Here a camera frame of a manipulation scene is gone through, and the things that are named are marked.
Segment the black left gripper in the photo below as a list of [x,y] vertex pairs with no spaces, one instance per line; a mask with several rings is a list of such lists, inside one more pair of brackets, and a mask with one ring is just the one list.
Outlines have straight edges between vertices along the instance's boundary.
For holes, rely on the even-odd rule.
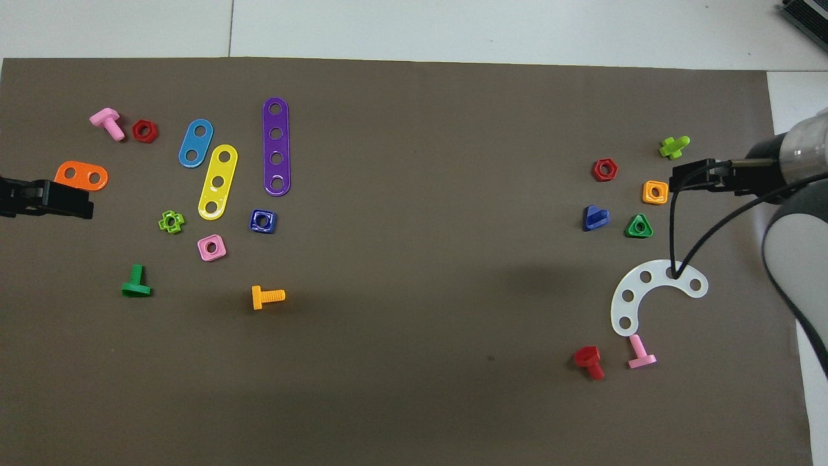
[[85,190],[51,181],[25,182],[1,177],[1,216],[74,216],[94,218],[94,203]]

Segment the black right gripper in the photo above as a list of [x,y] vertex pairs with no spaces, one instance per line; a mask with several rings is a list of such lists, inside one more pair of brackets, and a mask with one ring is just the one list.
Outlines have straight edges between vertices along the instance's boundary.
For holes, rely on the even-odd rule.
[[675,166],[670,177],[671,194],[701,190],[760,197],[786,185],[779,160],[771,157],[732,161],[703,159]]

